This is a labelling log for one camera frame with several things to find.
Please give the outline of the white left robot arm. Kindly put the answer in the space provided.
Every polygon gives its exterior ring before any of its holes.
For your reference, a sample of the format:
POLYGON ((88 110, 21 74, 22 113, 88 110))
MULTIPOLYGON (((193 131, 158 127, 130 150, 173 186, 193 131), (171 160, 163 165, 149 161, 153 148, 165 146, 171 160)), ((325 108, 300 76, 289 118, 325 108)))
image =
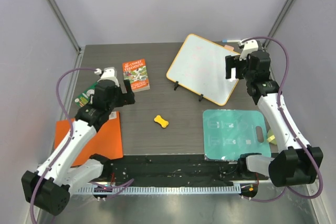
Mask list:
POLYGON ((113 80, 99 80, 91 100, 81 107, 70 130, 47 160, 35 172, 26 171, 22 185, 30 211, 38 207, 53 216, 59 215, 70 197, 93 179, 107 181, 112 174, 106 157, 92 155, 83 165, 71 169, 77 156, 87 143, 109 120, 113 109, 134 104, 130 81, 125 79, 126 92, 113 80))

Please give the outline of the yellow-framed whiteboard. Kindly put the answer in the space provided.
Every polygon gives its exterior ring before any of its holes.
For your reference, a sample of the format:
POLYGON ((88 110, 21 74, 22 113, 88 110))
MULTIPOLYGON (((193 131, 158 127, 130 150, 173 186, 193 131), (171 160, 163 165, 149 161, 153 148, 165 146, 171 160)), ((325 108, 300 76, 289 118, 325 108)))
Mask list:
POLYGON ((224 106, 238 79, 226 79, 226 56, 237 52, 195 34, 189 34, 169 67, 166 77, 204 99, 224 106))

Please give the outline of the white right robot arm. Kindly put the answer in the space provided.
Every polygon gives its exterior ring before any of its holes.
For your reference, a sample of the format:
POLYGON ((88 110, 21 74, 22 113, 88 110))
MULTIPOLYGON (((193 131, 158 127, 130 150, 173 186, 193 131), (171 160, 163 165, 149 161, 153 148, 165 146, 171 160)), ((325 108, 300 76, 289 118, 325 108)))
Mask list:
POLYGON ((276 187, 312 184, 318 177, 323 152, 302 136, 285 105, 278 83, 270 77, 270 56, 264 50, 247 55, 226 56, 226 78, 246 80, 247 92, 266 118, 274 133, 278 155, 274 158, 259 153, 242 154, 237 173, 250 179, 255 173, 269 177, 276 187))

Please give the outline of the yellow bone-shaped eraser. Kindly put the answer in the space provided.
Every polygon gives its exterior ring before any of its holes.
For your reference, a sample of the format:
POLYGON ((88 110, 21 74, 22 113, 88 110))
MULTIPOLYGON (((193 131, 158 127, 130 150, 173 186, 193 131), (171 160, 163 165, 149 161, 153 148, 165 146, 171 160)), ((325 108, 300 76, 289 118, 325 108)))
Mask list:
POLYGON ((153 120, 155 123, 159 124, 163 129, 165 129, 169 125, 169 122, 163 119, 160 115, 157 115, 153 120))

